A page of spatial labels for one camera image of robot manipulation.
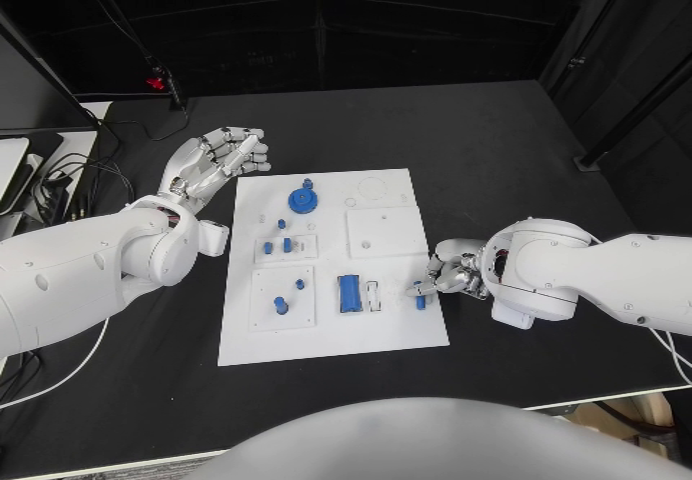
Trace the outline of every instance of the black pole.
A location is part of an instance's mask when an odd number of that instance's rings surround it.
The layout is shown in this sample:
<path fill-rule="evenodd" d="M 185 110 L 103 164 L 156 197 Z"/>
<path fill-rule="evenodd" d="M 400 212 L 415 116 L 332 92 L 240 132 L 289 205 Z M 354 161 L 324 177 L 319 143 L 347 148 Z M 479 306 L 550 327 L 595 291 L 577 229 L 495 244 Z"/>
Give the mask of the black pole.
<path fill-rule="evenodd" d="M 658 82 L 645 97 L 637 103 L 626 115 L 616 123 L 612 130 L 605 134 L 600 141 L 583 157 L 576 157 L 573 162 L 582 172 L 598 170 L 598 161 L 608 154 L 619 140 L 626 136 L 641 120 L 655 110 L 670 94 L 677 90 L 681 84 L 692 78 L 692 53 L 673 68 L 665 78 Z"/>
<path fill-rule="evenodd" d="M 557 94 L 557 91 L 562 88 L 562 84 L 564 83 L 566 77 L 572 73 L 572 70 L 576 67 L 580 67 L 586 61 L 586 57 L 583 57 L 583 50 L 586 49 L 588 44 L 593 39 L 595 33 L 598 32 L 598 28 L 600 27 L 600 23 L 605 20 L 605 17 L 608 15 L 609 9 L 612 8 L 613 4 L 615 4 L 615 0 L 608 0 L 605 2 L 605 5 L 600 8 L 598 17 L 595 18 L 595 21 L 590 24 L 590 27 L 588 29 L 586 35 L 583 36 L 579 46 L 576 47 L 576 51 L 573 52 L 569 58 L 569 61 L 566 62 L 564 69 L 562 70 L 562 73 L 559 74 L 559 77 L 554 80 L 554 83 L 551 84 L 550 89 L 547 90 L 547 95 L 550 96 L 550 98 L 554 98 L 554 95 Z"/>

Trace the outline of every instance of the blue cylinder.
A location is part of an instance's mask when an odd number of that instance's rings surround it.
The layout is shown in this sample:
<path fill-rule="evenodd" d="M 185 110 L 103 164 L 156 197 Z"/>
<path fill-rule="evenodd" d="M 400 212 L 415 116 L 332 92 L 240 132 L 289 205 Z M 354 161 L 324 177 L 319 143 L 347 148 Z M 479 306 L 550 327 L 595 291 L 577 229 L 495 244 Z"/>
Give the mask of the blue cylinder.
<path fill-rule="evenodd" d="M 298 188 L 288 196 L 288 206 L 295 213 L 309 213 L 316 208 L 316 194 L 309 188 Z"/>
<path fill-rule="evenodd" d="M 341 313 L 363 311 L 357 275 L 338 277 L 338 297 Z"/>
<path fill-rule="evenodd" d="M 425 296 L 423 295 L 417 295 L 415 297 L 415 308 L 417 310 L 425 310 Z"/>
<path fill-rule="evenodd" d="M 288 304 L 285 303 L 283 297 L 276 297 L 273 299 L 273 306 L 276 307 L 276 313 L 285 315 L 288 312 Z"/>

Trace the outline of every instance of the black tabletop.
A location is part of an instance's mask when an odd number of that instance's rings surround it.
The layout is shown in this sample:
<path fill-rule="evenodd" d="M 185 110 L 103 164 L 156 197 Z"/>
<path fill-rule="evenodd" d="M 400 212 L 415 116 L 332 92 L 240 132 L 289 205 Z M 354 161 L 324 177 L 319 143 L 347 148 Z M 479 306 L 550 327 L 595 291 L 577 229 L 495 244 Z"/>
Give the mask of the black tabletop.
<path fill-rule="evenodd" d="M 115 103 L 109 120 L 164 134 L 181 123 L 167 100 Z M 488 239 L 527 216 L 573 222 L 600 240 L 634 231 L 599 174 L 576 172 L 582 153 L 534 82 L 390 88 L 190 101 L 190 125 L 151 142 L 133 125 L 118 164 L 136 195 L 155 192 L 182 141 L 221 126 L 257 127 L 270 174 L 407 168 L 427 245 Z M 227 226 L 234 185 L 200 219 Z M 126 199 L 103 177 L 99 210 Z M 74 378 L 0 415 L 0 476 L 11 478 L 204 452 L 327 408 L 440 396 L 518 407 L 680 385 L 648 331 L 585 301 L 572 320 L 523 331 L 489 318 L 491 302 L 440 296 L 448 347 L 216 366 L 227 252 L 200 256 L 182 282 L 112 317 Z M 100 326 L 43 348 L 25 392 L 51 385 L 86 355 Z"/>

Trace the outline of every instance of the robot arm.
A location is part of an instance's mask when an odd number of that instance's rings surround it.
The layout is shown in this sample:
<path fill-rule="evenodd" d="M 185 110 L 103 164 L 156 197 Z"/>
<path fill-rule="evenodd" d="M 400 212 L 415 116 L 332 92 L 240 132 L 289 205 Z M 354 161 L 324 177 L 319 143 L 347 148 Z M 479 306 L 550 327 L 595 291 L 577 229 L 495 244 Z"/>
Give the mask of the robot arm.
<path fill-rule="evenodd" d="M 172 154 L 155 196 L 0 243 L 0 357 L 70 337 L 218 256 L 227 227 L 194 214 L 227 180 L 266 171 L 260 130 L 221 128 Z"/>
<path fill-rule="evenodd" d="M 580 295 L 621 322 L 692 335 L 692 239 L 625 235 L 599 245 L 590 241 L 570 223 L 538 219 L 501 230 L 475 253 L 468 241 L 446 240 L 430 260 L 439 276 L 427 271 L 429 280 L 406 295 L 461 291 L 482 299 L 488 292 L 492 318 L 523 329 L 534 318 L 572 318 Z M 456 253 L 440 254 L 449 245 Z"/>

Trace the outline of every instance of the white panel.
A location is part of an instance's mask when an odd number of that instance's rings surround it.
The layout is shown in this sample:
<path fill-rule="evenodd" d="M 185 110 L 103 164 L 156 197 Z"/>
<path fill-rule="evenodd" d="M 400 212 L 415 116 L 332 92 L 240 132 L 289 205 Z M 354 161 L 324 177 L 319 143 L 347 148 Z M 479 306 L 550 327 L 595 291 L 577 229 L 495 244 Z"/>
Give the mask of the white panel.
<path fill-rule="evenodd" d="M 288 208 L 288 195 L 301 187 L 304 178 L 312 180 L 318 204 L 311 213 L 298 215 Z M 403 295 L 423 275 L 426 253 L 377 258 L 351 258 L 348 253 L 347 212 L 399 207 L 410 207 L 416 212 L 416 219 L 404 225 L 406 232 L 412 228 L 422 232 L 404 169 L 237 179 L 218 365 L 448 345 L 436 295 L 430 296 L 425 310 L 416 310 L 415 298 Z M 279 231 L 280 218 L 286 228 Z M 286 260 L 279 268 L 314 267 L 315 325 L 250 331 L 252 273 L 279 269 L 276 263 L 254 263 L 257 239 L 304 235 L 318 238 L 318 257 Z M 363 311 L 340 314 L 337 277 L 348 274 L 360 277 Z M 377 282 L 378 312 L 367 308 L 364 285 L 368 281 Z"/>
<path fill-rule="evenodd" d="M 417 207 L 350 210 L 345 216 L 351 258 L 427 253 Z"/>
<path fill-rule="evenodd" d="M 291 239 L 291 251 L 283 252 L 283 238 Z M 270 254 L 263 253 L 263 244 L 272 245 Z M 285 235 L 285 237 L 263 237 L 254 240 L 254 263 L 291 262 L 316 258 L 316 236 Z"/>
<path fill-rule="evenodd" d="M 302 290 L 295 280 L 304 282 Z M 282 297 L 288 312 L 276 313 L 273 299 Z M 314 327 L 312 267 L 291 267 L 252 272 L 247 329 L 250 332 Z"/>

